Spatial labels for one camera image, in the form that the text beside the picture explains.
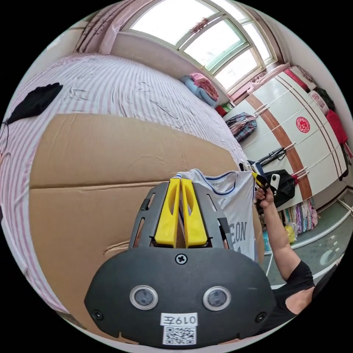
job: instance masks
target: window frame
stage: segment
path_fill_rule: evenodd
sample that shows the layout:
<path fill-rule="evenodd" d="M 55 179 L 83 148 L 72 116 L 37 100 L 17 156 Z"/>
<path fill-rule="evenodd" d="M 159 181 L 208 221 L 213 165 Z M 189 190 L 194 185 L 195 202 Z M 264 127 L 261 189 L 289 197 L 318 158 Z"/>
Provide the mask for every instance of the window frame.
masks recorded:
<path fill-rule="evenodd" d="M 211 76 L 218 83 L 218 85 L 221 88 L 223 88 L 224 92 L 226 92 L 227 95 L 229 95 L 229 96 L 233 95 L 244 84 L 249 82 L 252 78 L 257 76 L 259 73 L 265 71 L 266 67 L 273 65 L 274 63 L 276 63 L 278 61 L 278 56 L 276 54 L 275 49 L 272 46 L 271 40 L 268 38 L 267 34 L 263 30 L 263 28 L 261 27 L 261 25 L 259 24 L 257 19 L 254 17 L 254 13 L 252 11 L 250 12 L 248 9 L 244 8 L 239 3 L 236 3 L 236 8 L 240 12 L 242 12 L 246 17 L 246 19 L 241 22 L 238 22 L 229 12 L 227 12 L 221 6 L 214 3 L 212 0 L 195 0 L 205 6 L 208 6 L 208 7 L 211 7 L 211 8 L 218 10 L 218 12 L 208 17 L 209 23 L 207 26 L 202 28 L 197 33 L 192 33 L 192 31 L 190 30 L 175 45 L 171 44 L 165 40 L 162 40 L 158 37 L 150 35 L 148 33 L 131 29 L 131 27 L 134 25 L 135 22 L 137 22 L 146 12 L 148 12 L 154 6 L 158 5 L 158 3 L 160 3 L 161 1 L 163 1 L 163 0 L 151 1 L 150 3 L 145 5 L 142 9 L 137 11 L 131 18 L 129 18 L 129 20 L 125 23 L 125 25 L 123 26 L 121 31 L 126 32 L 127 34 L 132 34 L 132 35 L 136 35 L 141 38 L 146 38 L 146 39 L 152 40 L 155 43 L 161 44 L 161 45 L 163 45 L 169 49 L 172 49 L 173 51 L 176 51 L 177 53 L 181 54 L 182 57 L 187 59 L 195 67 L 199 68 L 201 70 L 201 72 L 207 74 L 208 76 Z M 190 55 L 188 55 L 186 52 L 184 52 L 184 50 L 191 43 L 193 43 L 200 35 L 205 33 L 207 30 L 209 30 L 211 27 L 213 27 L 217 23 L 224 21 L 224 20 L 230 21 L 230 23 L 235 27 L 235 29 L 237 31 L 239 31 L 240 34 L 245 38 L 246 43 L 242 44 L 239 48 L 236 48 L 231 53 L 229 53 L 226 57 L 224 57 L 222 60 L 220 60 L 213 68 L 211 68 L 210 70 L 207 70 L 197 60 L 195 60 Z M 253 40 L 248 35 L 247 31 L 243 28 L 244 25 L 249 24 L 249 23 L 254 24 L 256 30 L 260 34 L 264 44 L 267 47 L 267 50 L 270 54 L 270 58 L 269 58 L 269 60 L 266 60 L 266 62 L 263 61 Z M 241 54 L 243 54 L 247 50 L 251 50 L 251 52 L 254 56 L 254 59 L 258 63 L 258 67 L 256 69 L 254 69 L 252 72 L 249 72 L 245 77 L 240 79 L 238 82 L 235 82 L 234 85 L 231 86 L 229 89 L 226 89 L 215 78 L 215 76 L 221 70 L 223 70 L 228 64 L 230 64 L 234 59 L 236 59 L 238 56 L 240 56 Z"/>

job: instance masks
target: round red emblem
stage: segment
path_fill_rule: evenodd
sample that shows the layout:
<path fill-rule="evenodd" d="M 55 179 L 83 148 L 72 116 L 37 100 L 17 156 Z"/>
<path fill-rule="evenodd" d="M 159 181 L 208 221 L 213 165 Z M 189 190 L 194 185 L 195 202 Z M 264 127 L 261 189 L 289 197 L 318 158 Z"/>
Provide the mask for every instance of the round red emblem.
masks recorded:
<path fill-rule="evenodd" d="M 310 124 L 308 120 L 304 117 L 298 117 L 296 120 L 296 125 L 298 130 L 302 133 L 307 133 L 310 130 Z"/>

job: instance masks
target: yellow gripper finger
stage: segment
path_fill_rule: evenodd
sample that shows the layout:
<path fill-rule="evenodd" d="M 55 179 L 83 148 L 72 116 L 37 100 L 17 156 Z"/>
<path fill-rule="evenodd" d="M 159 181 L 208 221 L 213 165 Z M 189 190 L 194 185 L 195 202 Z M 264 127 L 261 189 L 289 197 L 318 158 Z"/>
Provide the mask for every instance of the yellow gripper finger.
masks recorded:
<path fill-rule="evenodd" d="M 159 218 L 157 231 L 154 236 L 154 240 L 157 244 L 176 247 L 179 200 L 180 179 L 170 179 L 161 217 Z"/>
<path fill-rule="evenodd" d="M 185 245 L 186 247 L 205 245 L 207 243 L 207 235 L 192 181 L 182 179 L 181 188 L 183 199 Z"/>

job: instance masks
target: pink striped sheet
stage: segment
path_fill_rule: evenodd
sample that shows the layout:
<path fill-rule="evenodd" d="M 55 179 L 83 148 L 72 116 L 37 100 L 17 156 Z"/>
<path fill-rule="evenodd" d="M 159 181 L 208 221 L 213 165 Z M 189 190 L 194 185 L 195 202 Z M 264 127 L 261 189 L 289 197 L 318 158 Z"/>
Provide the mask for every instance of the pink striped sheet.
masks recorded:
<path fill-rule="evenodd" d="M 140 63 L 115 56 L 73 54 L 20 83 L 5 115 L 36 87 L 60 82 L 63 89 L 44 113 L 9 126 L 0 166 L 0 202 L 20 256 L 25 276 L 54 310 L 67 313 L 51 290 L 38 263 L 29 228 L 28 191 L 31 166 L 41 135 L 55 114 L 93 113 L 157 122 L 228 150 L 234 161 L 246 156 L 218 113 L 180 81 Z M 0 148 L 6 142 L 6 131 Z"/>

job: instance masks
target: jersey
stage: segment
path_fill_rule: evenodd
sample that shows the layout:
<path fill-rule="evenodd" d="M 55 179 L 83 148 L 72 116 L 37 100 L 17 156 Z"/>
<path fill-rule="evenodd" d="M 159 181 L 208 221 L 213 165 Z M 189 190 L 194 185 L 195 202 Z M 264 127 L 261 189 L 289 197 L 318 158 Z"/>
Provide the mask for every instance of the jersey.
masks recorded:
<path fill-rule="evenodd" d="M 180 172 L 176 178 L 190 179 L 214 192 L 214 198 L 227 217 L 232 238 L 229 248 L 257 261 L 253 225 L 255 180 L 250 171 L 230 171 L 217 177 L 204 176 L 198 169 Z M 183 226 L 182 204 L 179 219 Z"/>

